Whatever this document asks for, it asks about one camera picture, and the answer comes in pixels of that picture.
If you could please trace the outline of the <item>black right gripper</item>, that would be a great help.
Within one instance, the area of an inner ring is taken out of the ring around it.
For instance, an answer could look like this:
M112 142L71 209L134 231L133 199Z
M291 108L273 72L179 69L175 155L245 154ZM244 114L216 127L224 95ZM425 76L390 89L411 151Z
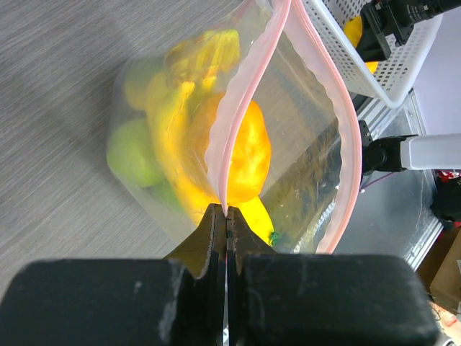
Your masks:
M460 0L390 0L367 3L362 7L363 33L356 51L364 62L389 59L386 36L405 45L419 22L460 7Z

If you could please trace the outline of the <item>yellow green pear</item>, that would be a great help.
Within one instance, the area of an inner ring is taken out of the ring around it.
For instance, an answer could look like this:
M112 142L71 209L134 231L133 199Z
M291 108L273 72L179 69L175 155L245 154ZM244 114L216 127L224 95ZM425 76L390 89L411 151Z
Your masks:
M127 62L122 91L134 110L154 110L163 102L165 89L164 60L157 56L134 58Z

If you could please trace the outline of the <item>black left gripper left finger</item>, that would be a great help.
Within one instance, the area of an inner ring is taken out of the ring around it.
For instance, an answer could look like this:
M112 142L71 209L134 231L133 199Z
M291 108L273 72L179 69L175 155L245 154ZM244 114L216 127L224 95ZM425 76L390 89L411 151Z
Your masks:
M212 203L198 227L166 256L186 267L176 304L186 345L223 344L225 235L223 210Z

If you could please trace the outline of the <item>cardboard box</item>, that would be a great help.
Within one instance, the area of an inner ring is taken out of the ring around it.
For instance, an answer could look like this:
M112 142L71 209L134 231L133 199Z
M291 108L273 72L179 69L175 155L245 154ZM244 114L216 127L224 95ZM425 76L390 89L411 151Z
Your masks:
M439 235L417 273L432 301L460 319L460 227Z

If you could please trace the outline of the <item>yellow banana bunch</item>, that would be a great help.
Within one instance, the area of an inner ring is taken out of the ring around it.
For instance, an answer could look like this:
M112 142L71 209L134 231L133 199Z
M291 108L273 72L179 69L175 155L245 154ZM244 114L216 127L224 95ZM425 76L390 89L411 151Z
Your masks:
M240 57L240 37L234 29L210 30L178 43L164 58L167 94L158 108L146 110L154 153L194 225L218 197L214 190L209 194L196 185L184 166L185 139L192 122L189 106L196 99L221 93L214 90L219 74L234 68ZM259 196L232 207L240 209L251 230L263 241L274 242L274 226Z

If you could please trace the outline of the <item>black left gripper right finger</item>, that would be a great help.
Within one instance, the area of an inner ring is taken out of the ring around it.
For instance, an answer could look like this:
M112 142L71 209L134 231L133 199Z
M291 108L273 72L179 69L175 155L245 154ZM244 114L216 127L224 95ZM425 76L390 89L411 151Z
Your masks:
M279 254L255 234L242 212L226 218L230 345L279 344Z

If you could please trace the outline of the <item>orange mango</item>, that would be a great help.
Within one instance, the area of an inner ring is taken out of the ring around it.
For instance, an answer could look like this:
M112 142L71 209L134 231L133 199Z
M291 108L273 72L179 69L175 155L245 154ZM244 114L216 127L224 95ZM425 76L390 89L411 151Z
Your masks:
M363 33L362 18L360 16L357 16L349 20L344 25L343 31L346 37L349 39L349 42L352 44L352 46L356 48L359 44L359 41ZM377 61L365 63L366 67L369 69L371 74L374 74L374 72L376 72L378 64L379 63Z

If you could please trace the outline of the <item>white plastic mesh basket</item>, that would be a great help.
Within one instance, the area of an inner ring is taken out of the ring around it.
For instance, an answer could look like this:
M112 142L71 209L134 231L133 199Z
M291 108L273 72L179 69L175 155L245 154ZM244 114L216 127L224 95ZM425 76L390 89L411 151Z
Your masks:
M304 1L349 92L396 108L459 1Z

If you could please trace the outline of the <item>clear pink zip top bag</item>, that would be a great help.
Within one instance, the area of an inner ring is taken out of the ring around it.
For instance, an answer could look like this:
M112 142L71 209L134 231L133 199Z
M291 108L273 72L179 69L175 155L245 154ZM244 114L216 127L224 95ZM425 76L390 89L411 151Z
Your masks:
M227 201L231 156L253 100L263 112L272 148L259 193L275 231L268 245L278 252L331 253L357 201L361 139L344 81L303 3L244 1L204 30L145 56L164 59L182 41L228 29L238 31L241 57L234 68L219 74L214 86L223 98L205 151L207 181L218 197L213 204L224 213L232 207ZM109 137L127 121L145 118L148 123L146 111L125 101L126 64L115 81ZM182 209L165 174L147 188L117 179L174 241L185 240L199 225Z

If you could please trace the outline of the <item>dark green lime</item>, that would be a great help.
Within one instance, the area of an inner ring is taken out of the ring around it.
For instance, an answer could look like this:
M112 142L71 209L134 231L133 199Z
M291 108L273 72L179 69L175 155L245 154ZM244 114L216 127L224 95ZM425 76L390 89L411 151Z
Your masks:
M151 187L164 180L145 118L127 121L111 134L107 163L117 178L137 187Z

